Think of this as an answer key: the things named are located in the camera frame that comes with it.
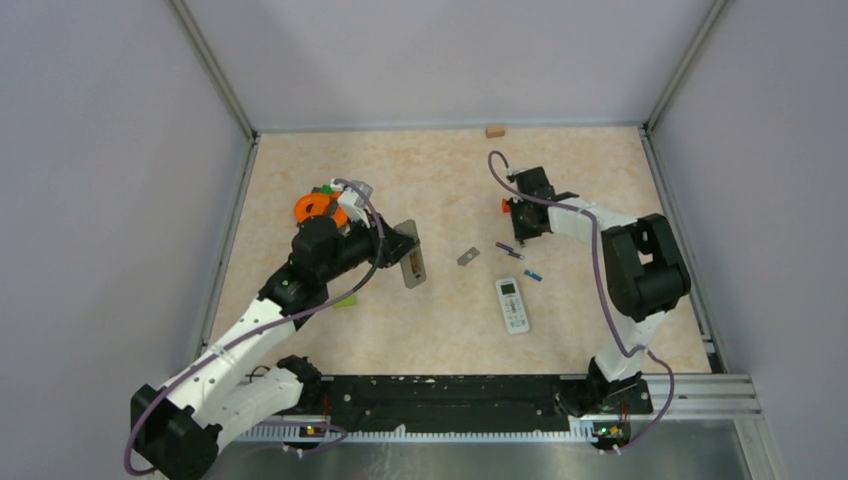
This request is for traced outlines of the battery purple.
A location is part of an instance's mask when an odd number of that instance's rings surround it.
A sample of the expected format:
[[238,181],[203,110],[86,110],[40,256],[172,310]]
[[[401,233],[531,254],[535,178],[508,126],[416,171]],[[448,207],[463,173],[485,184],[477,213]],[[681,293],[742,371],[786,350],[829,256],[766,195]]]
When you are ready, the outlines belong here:
[[509,245],[506,245],[502,242],[496,242],[495,246],[497,248],[503,250],[507,255],[509,255],[513,258],[516,258],[516,259],[524,259],[525,258],[525,256],[523,254],[521,254],[519,251],[517,251],[515,248],[513,248]]

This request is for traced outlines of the grey battery cover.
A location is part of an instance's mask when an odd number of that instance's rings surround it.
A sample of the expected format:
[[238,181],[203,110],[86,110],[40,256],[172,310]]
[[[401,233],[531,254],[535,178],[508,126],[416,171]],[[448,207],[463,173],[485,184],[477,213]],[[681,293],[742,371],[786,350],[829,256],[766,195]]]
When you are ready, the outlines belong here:
[[457,264],[462,267],[468,266],[479,255],[480,251],[476,247],[470,247],[467,251],[465,251],[462,255],[459,256],[459,258],[457,259]]

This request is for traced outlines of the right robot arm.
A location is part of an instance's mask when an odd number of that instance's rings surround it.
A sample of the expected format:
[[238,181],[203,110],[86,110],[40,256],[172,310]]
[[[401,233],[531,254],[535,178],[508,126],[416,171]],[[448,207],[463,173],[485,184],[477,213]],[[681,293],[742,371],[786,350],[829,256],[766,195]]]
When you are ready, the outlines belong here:
[[612,412],[638,382],[658,327],[691,290],[668,219],[633,217],[557,193],[541,167],[510,170],[504,203],[519,243],[543,234],[586,243],[610,343],[593,356],[585,379],[589,404]]

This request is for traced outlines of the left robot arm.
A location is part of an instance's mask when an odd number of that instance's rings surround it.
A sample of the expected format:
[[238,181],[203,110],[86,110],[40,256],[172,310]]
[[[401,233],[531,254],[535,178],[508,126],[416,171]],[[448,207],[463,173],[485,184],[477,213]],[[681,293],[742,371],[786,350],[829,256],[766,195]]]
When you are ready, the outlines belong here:
[[232,327],[161,387],[146,384],[133,394],[125,471],[136,477],[201,479],[229,443],[266,417],[288,408],[302,414],[314,410],[321,388],[304,374],[309,364],[303,358],[249,384],[243,379],[272,347],[334,305],[331,281],[368,263],[350,290],[356,293],[377,270],[419,257],[414,225],[407,220],[390,227],[379,215],[346,230],[326,216],[302,223],[286,262]]

